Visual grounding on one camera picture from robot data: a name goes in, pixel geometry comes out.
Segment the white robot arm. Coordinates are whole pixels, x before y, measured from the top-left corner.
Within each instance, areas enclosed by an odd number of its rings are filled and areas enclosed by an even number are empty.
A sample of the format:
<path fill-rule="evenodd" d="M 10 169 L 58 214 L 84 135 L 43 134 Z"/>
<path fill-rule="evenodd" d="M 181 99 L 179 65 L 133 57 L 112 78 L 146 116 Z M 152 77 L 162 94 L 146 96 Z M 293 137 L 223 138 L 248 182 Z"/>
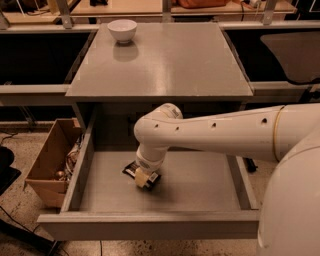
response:
<path fill-rule="evenodd" d="M 319 104 L 185 119 L 166 103 L 141 117 L 134 135 L 137 185 L 160 168 L 171 147 L 275 162 L 260 211 L 257 256 L 320 256 Z"/>

